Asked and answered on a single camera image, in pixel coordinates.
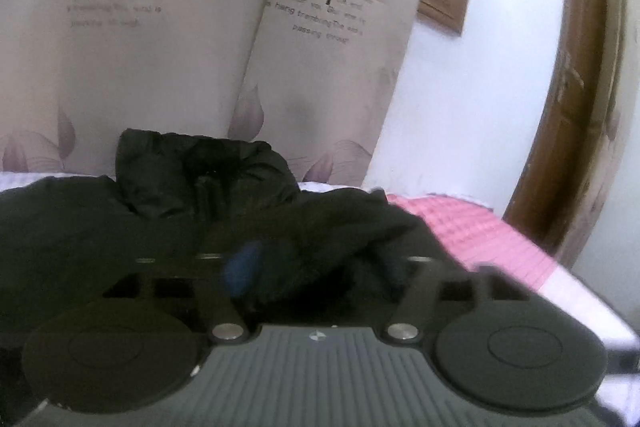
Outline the brown wooden door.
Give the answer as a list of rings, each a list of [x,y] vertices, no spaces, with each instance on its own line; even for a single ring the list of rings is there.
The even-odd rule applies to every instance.
[[[574,265],[625,152],[639,88],[639,0],[564,0],[552,78],[504,219]]]

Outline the black jacket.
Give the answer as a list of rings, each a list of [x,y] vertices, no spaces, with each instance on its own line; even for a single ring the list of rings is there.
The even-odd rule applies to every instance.
[[[1,195],[1,412],[41,398],[89,412],[177,389],[206,343],[145,303],[102,294],[138,258],[224,257],[246,323],[381,323],[410,260],[451,257],[382,191],[302,190],[264,142],[127,130],[115,176]]]

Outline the pink checkered bed sheet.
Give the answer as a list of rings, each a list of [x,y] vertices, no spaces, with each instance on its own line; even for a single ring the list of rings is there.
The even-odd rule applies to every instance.
[[[1,192],[24,187],[47,176],[72,174],[1,173]],[[596,333],[605,347],[639,352],[636,333],[614,309],[585,283],[570,274],[542,249],[475,200],[430,194],[407,197],[387,194],[387,199],[420,217],[440,243],[465,268],[497,265],[511,277],[546,297]],[[622,364],[627,376],[605,377],[597,400],[608,415],[609,426],[639,426],[639,355]]]

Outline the leaf print curtain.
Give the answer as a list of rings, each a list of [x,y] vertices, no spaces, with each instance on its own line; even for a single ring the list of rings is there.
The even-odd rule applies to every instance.
[[[269,143],[360,185],[418,0],[1,0],[1,167],[113,174],[122,132]]]

